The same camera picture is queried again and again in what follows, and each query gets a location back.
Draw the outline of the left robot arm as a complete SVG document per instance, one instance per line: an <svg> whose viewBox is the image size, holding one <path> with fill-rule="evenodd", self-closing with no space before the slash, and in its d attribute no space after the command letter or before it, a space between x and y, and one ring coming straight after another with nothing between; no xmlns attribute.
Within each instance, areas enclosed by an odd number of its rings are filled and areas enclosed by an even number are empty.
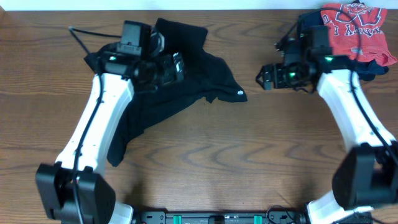
<svg viewBox="0 0 398 224"><path fill-rule="evenodd" d="M164 53L165 38L141 22L125 21L115 43L87 52L91 93L69 142L53 164L39 165L35 183L46 216L62 223L123 223L134 210L106 182L108 151L135 95L184 79L179 53Z"/></svg>

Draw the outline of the black pants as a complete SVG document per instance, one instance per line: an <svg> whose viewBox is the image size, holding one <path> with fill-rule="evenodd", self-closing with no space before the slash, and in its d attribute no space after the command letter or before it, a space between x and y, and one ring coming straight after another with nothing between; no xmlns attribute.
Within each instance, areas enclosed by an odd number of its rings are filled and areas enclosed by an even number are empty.
<svg viewBox="0 0 398 224"><path fill-rule="evenodd" d="M226 62L203 50L207 36L204 27L159 18L155 28L165 37L167 53L181 53L186 77L152 93L138 93L119 119L108 151L108 162L116 167L124 159L126 147L144 130L205 98L230 103L245 102L247 96L237 84Z"/></svg>

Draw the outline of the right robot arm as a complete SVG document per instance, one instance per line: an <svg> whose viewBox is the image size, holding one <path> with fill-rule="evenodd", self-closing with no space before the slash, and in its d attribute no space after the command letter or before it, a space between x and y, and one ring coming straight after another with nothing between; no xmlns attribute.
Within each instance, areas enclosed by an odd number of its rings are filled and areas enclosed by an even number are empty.
<svg viewBox="0 0 398 224"><path fill-rule="evenodd" d="M397 203L397 139L369 104L356 62L333 53L326 26L305 29L298 39L285 35L275 48L283 61L263 66L256 82L265 90L318 93L347 151L332 178L331 190L307 203L299 222L371 222L370 211Z"/></svg>

